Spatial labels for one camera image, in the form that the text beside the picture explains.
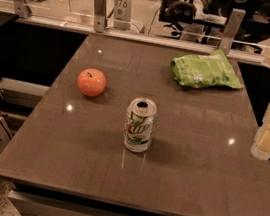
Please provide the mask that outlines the green rice chip bag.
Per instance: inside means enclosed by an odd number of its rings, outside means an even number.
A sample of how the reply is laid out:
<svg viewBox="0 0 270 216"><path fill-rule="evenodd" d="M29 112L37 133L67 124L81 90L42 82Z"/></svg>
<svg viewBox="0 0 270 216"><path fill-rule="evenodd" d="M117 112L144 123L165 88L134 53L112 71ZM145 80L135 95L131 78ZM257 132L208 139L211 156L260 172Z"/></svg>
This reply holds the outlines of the green rice chip bag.
<svg viewBox="0 0 270 216"><path fill-rule="evenodd" d="M228 86L234 90L243 88L222 50L216 50L209 55L175 56L171 60L170 69L174 79L182 87L199 89Z"/></svg>

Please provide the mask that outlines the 7up soda can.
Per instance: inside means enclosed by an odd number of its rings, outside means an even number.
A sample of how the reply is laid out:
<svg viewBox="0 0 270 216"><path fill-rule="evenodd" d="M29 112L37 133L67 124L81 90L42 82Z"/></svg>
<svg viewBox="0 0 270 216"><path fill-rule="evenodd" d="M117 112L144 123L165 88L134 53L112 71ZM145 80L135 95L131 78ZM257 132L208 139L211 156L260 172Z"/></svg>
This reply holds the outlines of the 7up soda can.
<svg viewBox="0 0 270 216"><path fill-rule="evenodd" d="M124 146L128 150L145 152L151 145L152 133L157 120L157 105L146 97L135 98L128 105L124 131Z"/></svg>

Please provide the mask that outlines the red apple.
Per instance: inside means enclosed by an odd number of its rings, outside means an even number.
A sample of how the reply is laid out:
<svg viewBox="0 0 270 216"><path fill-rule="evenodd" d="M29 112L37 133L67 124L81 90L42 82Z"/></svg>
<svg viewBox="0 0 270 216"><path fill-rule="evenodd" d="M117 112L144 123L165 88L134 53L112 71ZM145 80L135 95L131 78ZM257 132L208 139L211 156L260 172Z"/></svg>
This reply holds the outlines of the red apple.
<svg viewBox="0 0 270 216"><path fill-rule="evenodd" d="M77 85L86 97L96 97L106 88L106 77L101 70L88 68L78 75Z"/></svg>

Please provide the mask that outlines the right metal bracket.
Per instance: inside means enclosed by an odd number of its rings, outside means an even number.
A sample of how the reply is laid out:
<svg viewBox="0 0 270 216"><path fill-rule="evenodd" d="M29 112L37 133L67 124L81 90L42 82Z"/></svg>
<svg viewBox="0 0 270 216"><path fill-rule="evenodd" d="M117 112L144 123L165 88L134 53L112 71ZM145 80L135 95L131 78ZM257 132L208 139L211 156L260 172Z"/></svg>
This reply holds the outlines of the right metal bracket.
<svg viewBox="0 0 270 216"><path fill-rule="evenodd" d="M223 31L223 37L221 37L218 45L219 49L222 49L224 54L227 54L231 50L234 38L239 31L243 18L245 17L245 10L233 9L231 11L228 22L226 23L225 30Z"/></svg>

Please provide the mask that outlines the numbered white sign post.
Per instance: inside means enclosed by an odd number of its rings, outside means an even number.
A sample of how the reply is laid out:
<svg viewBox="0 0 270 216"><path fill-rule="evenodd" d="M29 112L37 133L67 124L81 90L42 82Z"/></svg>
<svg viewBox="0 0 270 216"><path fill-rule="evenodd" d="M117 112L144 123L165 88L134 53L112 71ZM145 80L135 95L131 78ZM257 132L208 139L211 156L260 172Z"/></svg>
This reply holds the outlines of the numbered white sign post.
<svg viewBox="0 0 270 216"><path fill-rule="evenodd" d="M119 30L129 30L131 23L132 0L115 0L114 2L114 27Z"/></svg>

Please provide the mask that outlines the middle metal bracket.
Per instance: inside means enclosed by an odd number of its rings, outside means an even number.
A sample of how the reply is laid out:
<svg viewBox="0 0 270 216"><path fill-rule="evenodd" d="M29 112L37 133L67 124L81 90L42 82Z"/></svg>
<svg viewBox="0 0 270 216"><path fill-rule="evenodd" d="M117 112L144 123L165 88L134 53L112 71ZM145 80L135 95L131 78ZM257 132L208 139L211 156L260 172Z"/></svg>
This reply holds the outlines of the middle metal bracket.
<svg viewBox="0 0 270 216"><path fill-rule="evenodd" d="M94 1L94 27L97 33L105 31L106 25L106 1L107 0L93 0Z"/></svg>

